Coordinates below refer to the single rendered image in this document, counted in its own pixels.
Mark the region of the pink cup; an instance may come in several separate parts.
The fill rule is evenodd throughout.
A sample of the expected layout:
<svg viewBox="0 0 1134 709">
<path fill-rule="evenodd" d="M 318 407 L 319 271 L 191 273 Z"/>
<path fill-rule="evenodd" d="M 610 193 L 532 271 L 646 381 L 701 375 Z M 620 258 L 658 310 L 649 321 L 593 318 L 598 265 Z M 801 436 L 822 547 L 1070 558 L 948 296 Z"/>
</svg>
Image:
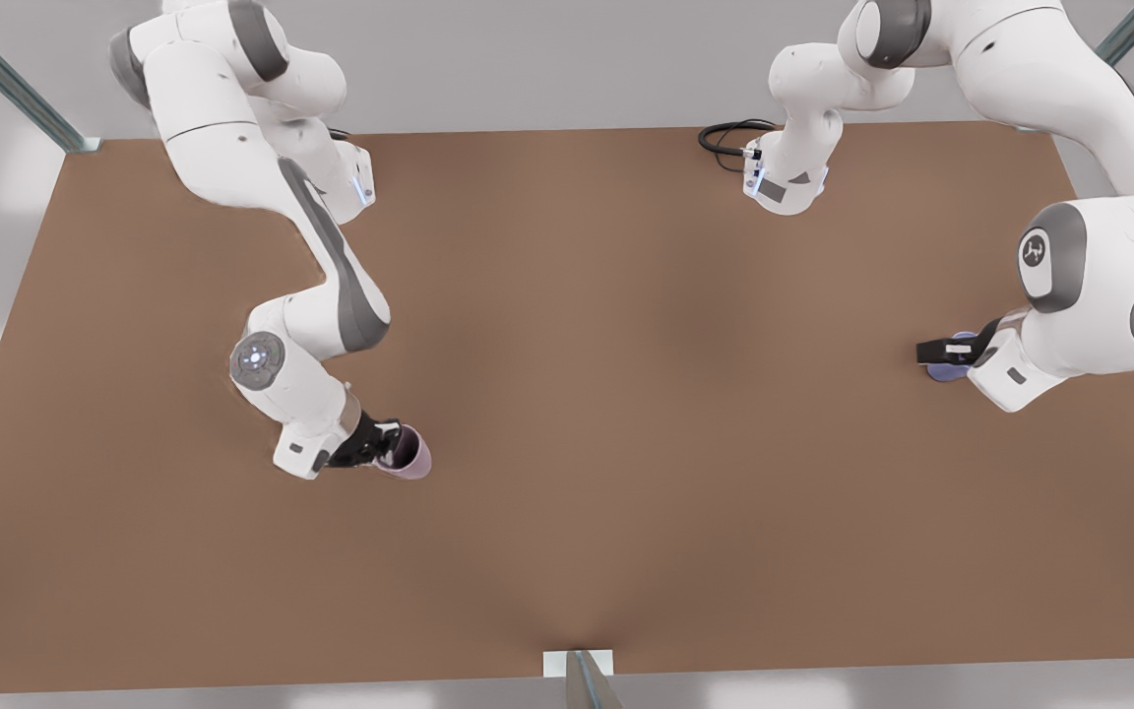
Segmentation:
<svg viewBox="0 0 1134 709">
<path fill-rule="evenodd" d="M 381 448 L 372 462 L 376 470 L 406 481 L 428 476 L 432 455 L 417 430 L 391 420 L 378 423 L 376 429 L 381 431 Z"/>
</svg>

